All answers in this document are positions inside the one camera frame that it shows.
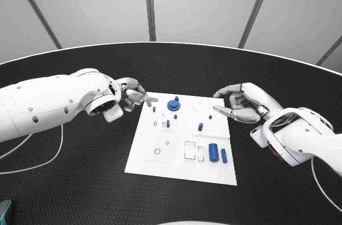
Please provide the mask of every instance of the small blue object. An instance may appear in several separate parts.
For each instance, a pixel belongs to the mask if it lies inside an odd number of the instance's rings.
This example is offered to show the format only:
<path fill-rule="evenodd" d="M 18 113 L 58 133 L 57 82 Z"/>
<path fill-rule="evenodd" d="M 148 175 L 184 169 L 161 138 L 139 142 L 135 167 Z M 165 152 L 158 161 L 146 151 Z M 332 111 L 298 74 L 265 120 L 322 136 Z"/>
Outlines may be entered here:
<path fill-rule="evenodd" d="M 200 123 L 200 126 L 198 126 L 198 131 L 203 131 L 203 129 L 204 129 L 204 124 L 203 124 L 203 123 Z"/>
<path fill-rule="evenodd" d="M 210 160 L 211 162 L 220 161 L 220 151 L 218 151 L 218 145 L 215 143 L 210 144 Z"/>
<path fill-rule="evenodd" d="M 171 100 L 171 101 L 168 102 L 168 109 L 169 109 L 171 111 L 178 111 L 179 108 L 181 108 L 181 103 L 179 103 L 177 100 Z"/>
<path fill-rule="evenodd" d="M 223 153 L 223 162 L 227 163 L 227 150 L 224 148 L 221 149 L 221 153 Z"/>

